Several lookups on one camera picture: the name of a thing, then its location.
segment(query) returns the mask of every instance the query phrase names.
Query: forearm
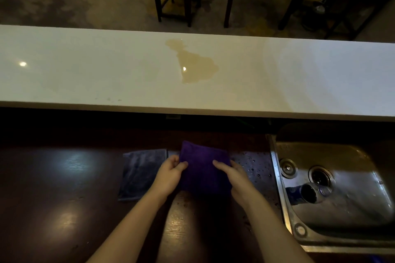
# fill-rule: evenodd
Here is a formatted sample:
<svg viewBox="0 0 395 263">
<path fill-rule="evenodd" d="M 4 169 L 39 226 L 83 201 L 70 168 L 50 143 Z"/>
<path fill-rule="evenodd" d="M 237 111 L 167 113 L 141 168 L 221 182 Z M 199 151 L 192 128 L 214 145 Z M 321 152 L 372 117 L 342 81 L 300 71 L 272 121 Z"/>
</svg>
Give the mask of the forearm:
<svg viewBox="0 0 395 263">
<path fill-rule="evenodd" d="M 245 211 L 266 263 L 313 263 L 258 191 Z"/>
<path fill-rule="evenodd" d="M 155 215 L 165 200 L 148 191 L 87 263 L 134 263 Z"/>
</svg>

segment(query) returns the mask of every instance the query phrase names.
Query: gray towel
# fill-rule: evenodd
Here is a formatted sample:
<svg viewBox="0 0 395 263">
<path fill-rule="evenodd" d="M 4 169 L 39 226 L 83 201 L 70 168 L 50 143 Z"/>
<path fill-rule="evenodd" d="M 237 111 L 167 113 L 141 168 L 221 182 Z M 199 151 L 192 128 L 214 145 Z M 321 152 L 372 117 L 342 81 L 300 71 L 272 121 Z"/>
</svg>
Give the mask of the gray towel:
<svg viewBox="0 0 395 263">
<path fill-rule="evenodd" d="M 166 149 L 145 150 L 125 153 L 124 166 L 118 201 L 141 199 L 155 180 L 163 161 L 167 158 Z"/>
</svg>

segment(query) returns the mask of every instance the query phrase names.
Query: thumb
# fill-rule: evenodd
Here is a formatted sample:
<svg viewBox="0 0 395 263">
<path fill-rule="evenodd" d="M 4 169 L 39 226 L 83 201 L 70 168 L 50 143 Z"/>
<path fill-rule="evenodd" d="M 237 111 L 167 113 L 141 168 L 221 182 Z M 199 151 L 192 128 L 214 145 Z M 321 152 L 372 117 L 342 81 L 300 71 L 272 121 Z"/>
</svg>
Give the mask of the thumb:
<svg viewBox="0 0 395 263">
<path fill-rule="evenodd" d="M 232 169 L 230 166 L 227 166 L 226 164 L 224 164 L 223 162 L 218 162 L 216 160 L 213 160 L 213 164 L 214 166 L 221 170 L 224 171 L 226 174 L 228 174 L 228 172 L 230 172 L 230 170 Z"/>
<path fill-rule="evenodd" d="M 179 170 L 179 171 L 183 171 L 188 167 L 188 162 L 184 161 L 184 162 L 180 162 L 175 169 Z"/>
</svg>

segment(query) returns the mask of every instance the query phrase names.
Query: folded towel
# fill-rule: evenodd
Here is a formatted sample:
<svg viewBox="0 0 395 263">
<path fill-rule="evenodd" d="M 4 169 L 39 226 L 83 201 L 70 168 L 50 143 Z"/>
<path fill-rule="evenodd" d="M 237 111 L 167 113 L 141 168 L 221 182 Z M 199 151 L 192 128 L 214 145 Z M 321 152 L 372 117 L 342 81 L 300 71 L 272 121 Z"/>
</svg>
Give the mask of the folded towel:
<svg viewBox="0 0 395 263">
<path fill-rule="evenodd" d="M 166 149 L 145 150 L 125 153 L 118 201 L 141 199 L 151 187 L 163 161 L 167 158 Z"/>
<path fill-rule="evenodd" d="M 227 151 L 183 141 L 180 162 L 187 161 L 188 167 L 181 174 L 179 188 L 193 195 L 230 195 L 232 185 L 228 176 L 213 166 L 213 160 L 230 166 Z"/>
</svg>

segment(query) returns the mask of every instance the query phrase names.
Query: wooden surface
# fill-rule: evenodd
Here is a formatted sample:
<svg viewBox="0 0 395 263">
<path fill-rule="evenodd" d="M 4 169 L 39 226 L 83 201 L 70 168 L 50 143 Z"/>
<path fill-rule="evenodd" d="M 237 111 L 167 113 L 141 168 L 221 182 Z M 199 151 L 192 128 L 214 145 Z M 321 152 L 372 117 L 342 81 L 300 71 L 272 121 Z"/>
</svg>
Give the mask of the wooden surface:
<svg viewBox="0 0 395 263">
<path fill-rule="evenodd" d="M 135 204 L 117 201 L 122 154 L 176 151 L 183 140 L 230 151 L 281 216 L 263 134 L 9 128 L 0 139 L 0 262 L 85 262 Z M 244 211 L 231 199 L 194 199 L 182 191 L 160 209 L 139 262 L 221 259 L 262 262 Z"/>
<path fill-rule="evenodd" d="M 2 25 L 0 106 L 394 120 L 394 58 L 383 43 Z"/>
</svg>

